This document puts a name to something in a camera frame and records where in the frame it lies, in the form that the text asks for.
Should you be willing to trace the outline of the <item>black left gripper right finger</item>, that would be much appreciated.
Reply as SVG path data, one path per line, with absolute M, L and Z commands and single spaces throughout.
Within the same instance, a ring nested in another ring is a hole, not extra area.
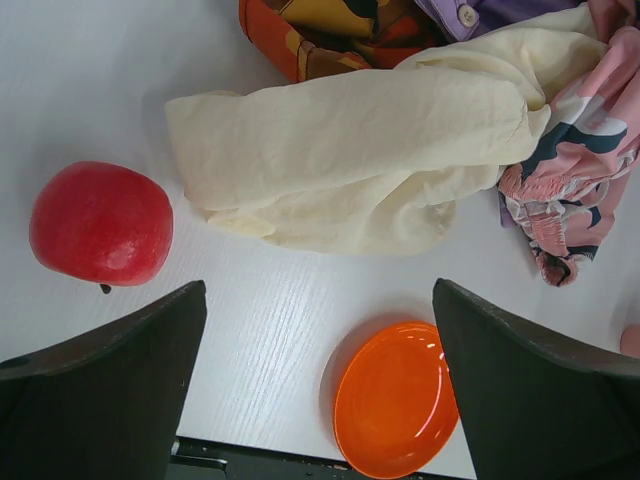
M 478 478 L 638 478 L 638 360 L 514 315 L 451 280 L 437 280 L 432 297 Z

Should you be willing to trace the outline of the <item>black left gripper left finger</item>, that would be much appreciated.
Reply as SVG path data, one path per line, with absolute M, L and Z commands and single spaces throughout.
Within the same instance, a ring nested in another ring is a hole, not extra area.
M 207 318 L 192 281 L 1 364 L 4 479 L 162 479 Z

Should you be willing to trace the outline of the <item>purple buttoned shirt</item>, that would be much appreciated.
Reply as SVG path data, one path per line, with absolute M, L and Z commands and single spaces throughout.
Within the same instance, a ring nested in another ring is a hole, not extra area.
M 540 15 L 575 8 L 580 0 L 416 0 L 451 42 L 467 41 Z

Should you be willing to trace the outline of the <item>pink navy patterned cloth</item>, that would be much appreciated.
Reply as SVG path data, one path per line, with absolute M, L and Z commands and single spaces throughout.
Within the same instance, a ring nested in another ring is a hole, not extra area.
M 639 155 L 639 4 L 591 1 L 594 69 L 555 96 L 536 150 L 502 175 L 506 210 L 546 283 L 572 283 L 610 232 Z

